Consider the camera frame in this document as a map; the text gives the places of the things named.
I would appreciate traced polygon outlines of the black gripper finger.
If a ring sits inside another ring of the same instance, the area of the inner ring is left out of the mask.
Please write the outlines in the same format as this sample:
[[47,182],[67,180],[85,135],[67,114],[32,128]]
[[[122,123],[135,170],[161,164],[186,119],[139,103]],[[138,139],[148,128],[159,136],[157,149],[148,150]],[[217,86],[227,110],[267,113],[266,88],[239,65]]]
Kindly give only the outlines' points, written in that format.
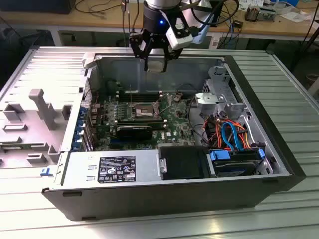
[[151,34],[148,31],[131,32],[129,43],[136,58],[144,60],[144,71],[148,70],[148,57],[151,52]]
[[165,72],[167,69],[168,62],[170,60],[178,59],[183,50],[183,48],[173,50],[168,40],[165,40],[165,39],[160,39],[160,40],[152,39],[152,49],[155,49],[155,48],[162,49],[164,54],[163,66],[160,72]]

